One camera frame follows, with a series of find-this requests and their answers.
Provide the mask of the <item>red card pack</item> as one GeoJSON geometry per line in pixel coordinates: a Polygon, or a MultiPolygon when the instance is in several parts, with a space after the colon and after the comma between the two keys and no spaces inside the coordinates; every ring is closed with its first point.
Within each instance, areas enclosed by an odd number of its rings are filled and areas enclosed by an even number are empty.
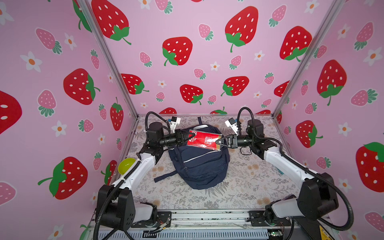
{"type": "Polygon", "coordinates": [[[189,136],[195,135],[190,140],[188,140],[187,145],[202,149],[208,149],[212,151],[219,151],[220,145],[216,143],[217,140],[220,140],[223,135],[209,132],[202,132],[197,130],[190,130],[189,136]]]}

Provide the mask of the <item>navy blue student backpack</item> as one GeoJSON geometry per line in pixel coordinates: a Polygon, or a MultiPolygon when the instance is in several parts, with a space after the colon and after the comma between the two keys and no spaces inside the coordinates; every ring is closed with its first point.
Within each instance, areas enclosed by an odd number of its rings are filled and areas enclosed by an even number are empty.
{"type": "Polygon", "coordinates": [[[230,162],[227,148],[219,151],[189,146],[186,143],[168,150],[175,171],[154,179],[157,183],[178,174],[192,189],[205,190],[221,183],[230,162]]]}

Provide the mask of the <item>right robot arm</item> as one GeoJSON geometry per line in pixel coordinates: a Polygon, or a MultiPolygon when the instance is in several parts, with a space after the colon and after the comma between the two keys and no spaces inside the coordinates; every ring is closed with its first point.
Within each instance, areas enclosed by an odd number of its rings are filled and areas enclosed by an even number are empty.
{"type": "Polygon", "coordinates": [[[347,231],[353,226],[355,216],[352,205],[329,174],[314,172],[288,156],[279,140],[265,137],[263,124],[253,114],[245,134],[242,134],[239,118],[230,118],[225,124],[234,134],[217,140],[219,146],[228,149],[250,148],[253,154],[281,170],[300,188],[298,197],[274,201],[265,207],[262,218],[266,224],[273,226],[283,218],[306,218],[320,221],[338,231],[347,231]],[[344,202],[348,215],[347,222],[342,226],[334,225],[323,218],[339,208],[338,199],[344,202]]]}

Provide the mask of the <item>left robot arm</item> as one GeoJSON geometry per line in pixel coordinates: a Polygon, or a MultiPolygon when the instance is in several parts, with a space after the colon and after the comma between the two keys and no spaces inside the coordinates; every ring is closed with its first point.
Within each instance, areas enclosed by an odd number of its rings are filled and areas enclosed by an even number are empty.
{"type": "Polygon", "coordinates": [[[105,236],[105,239],[108,239],[117,231],[122,231],[129,236],[128,230],[134,224],[155,226],[158,223],[157,206],[147,202],[136,204],[133,192],[147,172],[158,163],[164,151],[188,142],[195,137],[195,134],[177,129],[180,118],[173,117],[165,120],[154,113],[154,116],[158,117],[160,121],[149,124],[150,115],[152,112],[148,112],[145,117],[146,140],[137,154],[138,158],[125,173],[121,174],[119,179],[111,185],[103,185],[99,190],[94,240],[99,238],[101,226],[112,229],[105,236]]]}

